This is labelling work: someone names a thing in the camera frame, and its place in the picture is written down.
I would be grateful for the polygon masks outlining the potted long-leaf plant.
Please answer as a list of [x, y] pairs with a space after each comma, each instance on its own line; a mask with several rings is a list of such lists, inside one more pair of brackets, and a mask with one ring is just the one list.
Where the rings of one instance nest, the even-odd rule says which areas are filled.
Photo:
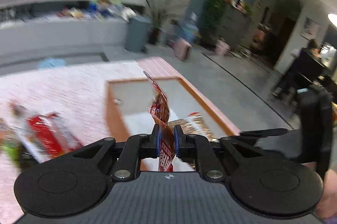
[[148, 34], [148, 43], [156, 45], [162, 32], [162, 27], [168, 20], [177, 17], [174, 10], [177, 8], [171, 6], [173, 0], [164, 0], [161, 4], [156, 4], [155, 0], [145, 0], [148, 8], [148, 17], [151, 21], [151, 28]]

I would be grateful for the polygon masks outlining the red white snack box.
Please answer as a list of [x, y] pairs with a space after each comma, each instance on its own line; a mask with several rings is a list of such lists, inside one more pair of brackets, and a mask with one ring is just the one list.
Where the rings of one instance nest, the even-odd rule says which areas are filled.
[[11, 102], [10, 108], [16, 122], [14, 133], [37, 163], [83, 147], [67, 121], [56, 112], [39, 114], [17, 102]]

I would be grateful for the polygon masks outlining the grey trash bin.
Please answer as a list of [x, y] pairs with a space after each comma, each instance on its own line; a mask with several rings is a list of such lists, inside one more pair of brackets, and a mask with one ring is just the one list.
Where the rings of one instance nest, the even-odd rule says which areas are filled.
[[143, 52], [151, 29], [151, 21], [145, 17], [129, 20], [124, 48], [133, 53]]

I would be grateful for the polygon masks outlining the pink lace tablecloth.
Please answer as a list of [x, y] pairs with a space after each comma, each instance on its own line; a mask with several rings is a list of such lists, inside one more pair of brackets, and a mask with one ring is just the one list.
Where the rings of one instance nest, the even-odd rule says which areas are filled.
[[178, 71], [164, 59], [117, 61], [32, 70], [1, 77], [1, 118], [11, 127], [10, 109], [17, 102], [39, 114], [57, 112], [88, 145], [109, 136], [105, 121], [106, 82], [152, 77], [174, 77]]

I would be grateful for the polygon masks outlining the red brown snack packet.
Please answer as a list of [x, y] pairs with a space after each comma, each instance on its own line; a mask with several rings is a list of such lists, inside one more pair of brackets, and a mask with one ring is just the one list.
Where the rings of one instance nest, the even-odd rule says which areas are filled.
[[154, 119], [155, 124], [159, 126], [156, 137], [156, 153], [159, 156], [158, 170], [160, 172], [172, 172], [175, 140], [173, 130], [168, 125], [170, 110], [167, 96], [148, 72], [143, 71], [143, 73], [154, 91], [154, 97], [148, 106], [148, 112]]

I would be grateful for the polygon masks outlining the grey TV console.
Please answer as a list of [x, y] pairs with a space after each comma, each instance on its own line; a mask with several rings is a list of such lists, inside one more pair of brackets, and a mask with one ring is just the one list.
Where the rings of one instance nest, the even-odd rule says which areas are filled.
[[119, 14], [99, 18], [86, 0], [47, 1], [1, 8], [1, 66], [122, 46], [128, 22]]

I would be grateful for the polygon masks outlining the person in dark clothes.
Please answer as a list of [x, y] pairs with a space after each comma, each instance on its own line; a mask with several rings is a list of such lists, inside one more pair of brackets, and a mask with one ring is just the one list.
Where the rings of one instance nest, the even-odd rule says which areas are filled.
[[272, 95], [280, 99], [288, 95], [293, 88], [294, 94], [291, 95], [290, 101], [296, 100], [297, 90], [311, 86], [325, 68], [319, 55], [318, 43], [315, 39], [311, 39], [272, 89]]

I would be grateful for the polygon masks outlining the orange storage box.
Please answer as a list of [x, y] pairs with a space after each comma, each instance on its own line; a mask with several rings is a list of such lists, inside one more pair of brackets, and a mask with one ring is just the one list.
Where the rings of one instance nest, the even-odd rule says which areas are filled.
[[140, 171], [223, 170], [219, 143], [239, 133], [181, 78], [108, 82], [106, 121], [116, 181], [135, 180]]

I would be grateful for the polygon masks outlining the brown snack bag in box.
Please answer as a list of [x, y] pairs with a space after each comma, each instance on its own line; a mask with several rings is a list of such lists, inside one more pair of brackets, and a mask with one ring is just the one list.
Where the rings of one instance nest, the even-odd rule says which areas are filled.
[[209, 129], [199, 112], [189, 114], [184, 119], [169, 121], [168, 125], [171, 129], [174, 129], [176, 125], [180, 125], [185, 135], [195, 134], [202, 135], [208, 140], [215, 139], [213, 132]]

